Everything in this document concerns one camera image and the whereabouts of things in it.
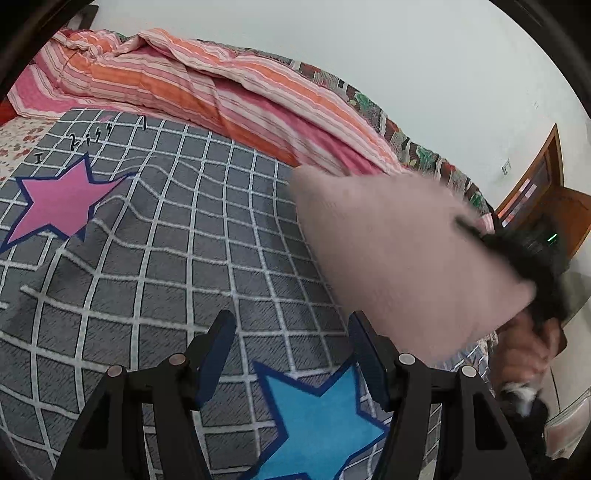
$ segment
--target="wall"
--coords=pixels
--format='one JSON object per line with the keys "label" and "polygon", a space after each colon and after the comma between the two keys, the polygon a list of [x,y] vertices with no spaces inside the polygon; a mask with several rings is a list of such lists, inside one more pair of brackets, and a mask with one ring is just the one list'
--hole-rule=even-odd
{"label": "wall", "polygon": [[495,206],[558,123],[566,184],[591,193],[589,118],[546,54],[486,0],[95,3],[95,28],[132,35],[158,26],[338,75],[471,176]]}

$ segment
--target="human hand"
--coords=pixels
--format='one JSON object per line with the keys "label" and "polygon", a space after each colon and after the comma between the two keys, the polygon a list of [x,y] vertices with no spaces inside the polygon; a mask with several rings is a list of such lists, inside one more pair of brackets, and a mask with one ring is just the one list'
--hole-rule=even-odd
{"label": "human hand", "polygon": [[501,333],[491,356],[491,383],[497,393],[503,385],[527,383],[543,375],[557,355],[560,343],[558,320],[547,321],[540,335],[527,312],[518,313]]}

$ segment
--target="pink cushion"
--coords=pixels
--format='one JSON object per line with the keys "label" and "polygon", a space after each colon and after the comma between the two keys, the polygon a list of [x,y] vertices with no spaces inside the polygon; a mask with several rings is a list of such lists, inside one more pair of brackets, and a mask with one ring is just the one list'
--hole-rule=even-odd
{"label": "pink cushion", "polygon": [[503,325],[535,286],[458,229],[478,216],[432,179],[333,177],[302,166],[290,188],[304,236],[349,315],[432,365]]}

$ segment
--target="red fabric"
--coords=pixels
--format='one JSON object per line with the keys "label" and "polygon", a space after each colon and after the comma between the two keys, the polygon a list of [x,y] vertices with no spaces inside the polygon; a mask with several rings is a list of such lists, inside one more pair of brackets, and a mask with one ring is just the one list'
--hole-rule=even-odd
{"label": "red fabric", "polygon": [[10,102],[6,99],[0,103],[0,127],[17,116]]}

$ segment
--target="person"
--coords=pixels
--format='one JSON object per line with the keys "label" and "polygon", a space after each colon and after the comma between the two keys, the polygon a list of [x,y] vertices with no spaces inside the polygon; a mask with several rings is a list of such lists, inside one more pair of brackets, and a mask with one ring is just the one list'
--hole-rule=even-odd
{"label": "person", "polygon": [[[491,383],[497,394],[509,382],[526,383],[541,378],[558,353],[560,326],[556,319],[547,321],[540,334],[527,312],[521,312],[499,330],[499,342],[491,355]],[[552,460],[546,456],[543,438],[548,420],[548,407],[535,399],[529,416],[507,416],[530,469],[532,480],[554,480],[560,477],[567,459]]]}

